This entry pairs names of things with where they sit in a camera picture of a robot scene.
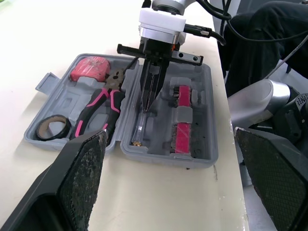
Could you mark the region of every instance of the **dark fabric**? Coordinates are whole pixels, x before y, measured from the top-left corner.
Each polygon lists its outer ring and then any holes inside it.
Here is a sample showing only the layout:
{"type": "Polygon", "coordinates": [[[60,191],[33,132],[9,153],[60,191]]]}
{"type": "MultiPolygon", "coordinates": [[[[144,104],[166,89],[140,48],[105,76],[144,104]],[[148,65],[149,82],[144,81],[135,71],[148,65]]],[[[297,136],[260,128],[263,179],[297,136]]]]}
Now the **dark fabric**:
{"type": "MultiPolygon", "coordinates": [[[[308,30],[308,6],[282,1],[269,2],[254,14],[231,20],[232,26],[250,39],[282,39],[308,30]]],[[[227,96],[263,79],[306,35],[287,42],[253,43],[238,39],[226,26],[225,47],[219,46],[223,70],[229,70],[227,96]]],[[[288,61],[295,71],[308,78],[308,42],[288,61]]]]}

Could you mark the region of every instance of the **textured rubber pad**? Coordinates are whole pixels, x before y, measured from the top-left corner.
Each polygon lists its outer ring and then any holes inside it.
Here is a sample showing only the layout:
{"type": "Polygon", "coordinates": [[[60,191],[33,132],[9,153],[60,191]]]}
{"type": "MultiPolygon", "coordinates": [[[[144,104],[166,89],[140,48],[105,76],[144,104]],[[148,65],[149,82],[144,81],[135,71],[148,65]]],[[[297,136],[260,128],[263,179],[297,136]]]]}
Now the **textured rubber pad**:
{"type": "Polygon", "coordinates": [[[284,138],[279,140],[280,137],[271,136],[278,141],[277,144],[281,144],[279,149],[269,139],[245,130],[236,130],[236,139],[253,186],[277,230],[298,230],[300,218],[307,212],[307,181],[291,165],[285,153],[294,163],[300,164],[305,157],[287,147],[285,144],[288,143],[283,143],[284,138]]]}
{"type": "Polygon", "coordinates": [[[61,186],[60,199],[76,231],[88,230],[100,184],[106,142],[104,134],[87,142],[61,186]]]}

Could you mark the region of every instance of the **black tape roll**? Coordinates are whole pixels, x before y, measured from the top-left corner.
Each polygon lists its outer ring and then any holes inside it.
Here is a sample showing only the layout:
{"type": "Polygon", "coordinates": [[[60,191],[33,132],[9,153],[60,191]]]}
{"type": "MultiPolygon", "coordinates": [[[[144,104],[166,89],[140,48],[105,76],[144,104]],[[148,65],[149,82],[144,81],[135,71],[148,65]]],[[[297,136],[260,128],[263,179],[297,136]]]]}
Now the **black tape roll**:
{"type": "Polygon", "coordinates": [[[37,126],[36,129],[36,136],[37,139],[40,141],[51,141],[54,139],[61,139],[64,138],[68,135],[70,129],[71,129],[71,123],[69,122],[68,118],[66,118],[63,115],[52,115],[42,121],[40,121],[39,125],[37,126]],[[48,129],[48,125],[51,122],[62,122],[64,123],[64,128],[55,136],[49,137],[49,138],[45,138],[43,137],[44,132],[48,129]]]}

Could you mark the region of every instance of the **red bit holder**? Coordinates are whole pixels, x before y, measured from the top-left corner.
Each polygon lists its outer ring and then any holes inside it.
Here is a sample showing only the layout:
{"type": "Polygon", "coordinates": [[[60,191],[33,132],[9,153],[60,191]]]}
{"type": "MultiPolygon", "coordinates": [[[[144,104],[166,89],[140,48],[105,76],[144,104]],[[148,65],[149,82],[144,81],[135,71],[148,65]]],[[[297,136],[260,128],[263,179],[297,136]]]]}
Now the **red bit holder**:
{"type": "Polygon", "coordinates": [[[82,59],[71,72],[71,79],[77,82],[80,77],[90,77],[98,82],[104,82],[110,71],[108,60],[100,56],[90,56],[82,59]]]}
{"type": "MultiPolygon", "coordinates": [[[[191,89],[189,86],[180,86],[178,106],[191,106],[191,89]]],[[[178,123],[176,128],[175,153],[189,154],[190,152],[191,125],[178,123]]]]}

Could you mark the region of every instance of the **black cable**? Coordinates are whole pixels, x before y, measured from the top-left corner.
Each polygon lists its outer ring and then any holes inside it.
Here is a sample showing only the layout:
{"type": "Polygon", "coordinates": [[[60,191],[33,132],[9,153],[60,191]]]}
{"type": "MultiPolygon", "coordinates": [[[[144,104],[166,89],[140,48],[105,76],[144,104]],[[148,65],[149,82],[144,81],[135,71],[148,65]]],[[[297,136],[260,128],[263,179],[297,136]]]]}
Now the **black cable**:
{"type": "MultiPolygon", "coordinates": [[[[221,20],[226,20],[227,21],[227,25],[230,28],[231,32],[238,37],[239,39],[242,39],[246,42],[260,42],[260,43],[272,43],[272,42],[286,42],[286,41],[290,41],[293,39],[296,39],[298,37],[301,37],[303,35],[308,34],[308,30],[304,31],[302,33],[299,33],[297,35],[291,36],[291,37],[287,37],[287,38],[279,38],[279,39],[270,39],[270,40],[260,40],[260,39],[249,39],[249,38],[245,38],[244,36],[240,35],[231,25],[230,20],[232,19],[231,15],[229,13],[226,13],[227,15],[221,15],[224,14],[224,10],[216,8],[214,6],[212,6],[207,0],[196,0],[196,2],[198,2],[207,12],[209,12],[212,16],[219,18],[221,20]]],[[[228,0],[226,3],[227,5],[230,5],[231,0],[228,0]]]]}
{"type": "Polygon", "coordinates": [[[224,39],[223,36],[221,36],[219,33],[216,33],[215,31],[212,31],[210,33],[210,36],[213,37],[213,38],[216,38],[222,46],[225,46],[227,44],[226,40],[224,39]]]}
{"type": "Polygon", "coordinates": [[[291,37],[287,37],[287,38],[279,38],[279,39],[270,39],[270,40],[256,40],[256,39],[249,39],[249,38],[245,38],[243,37],[242,35],[240,35],[231,25],[230,21],[227,21],[227,25],[229,27],[229,29],[231,30],[231,32],[233,34],[235,34],[236,37],[238,37],[239,39],[242,39],[246,42],[262,42],[262,43],[272,43],[272,42],[286,42],[286,41],[289,41],[289,40],[293,40],[293,39],[296,39],[298,37],[301,37],[303,35],[306,35],[308,34],[308,30],[302,32],[302,33],[299,33],[297,35],[294,35],[294,36],[291,36],[291,37]]]}
{"type": "Polygon", "coordinates": [[[185,24],[184,32],[200,37],[213,37],[216,38],[223,46],[227,44],[226,40],[220,34],[212,30],[212,28],[204,26],[193,26],[190,24],[185,24]]]}
{"type": "MultiPolygon", "coordinates": [[[[231,4],[231,0],[228,0],[227,4],[225,4],[225,0],[222,0],[223,15],[227,15],[230,4],[231,4]]],[[[219,34],[221,36],[223,36],[224,29],[225,29],[225,20],[221,20],[220,30],[219,30],[219,34]]]]}
{"type": "Polygon", "coordinates": [[[209,12],[211,15],[213,15],[216,18],[224,19],[224,20],[230,20],[232,17],[230,14],[222,15],[223,10],[216,8],[212,6],[207,0],[196,0],[197,3],[199,3],[207,12],[209,12]]]}

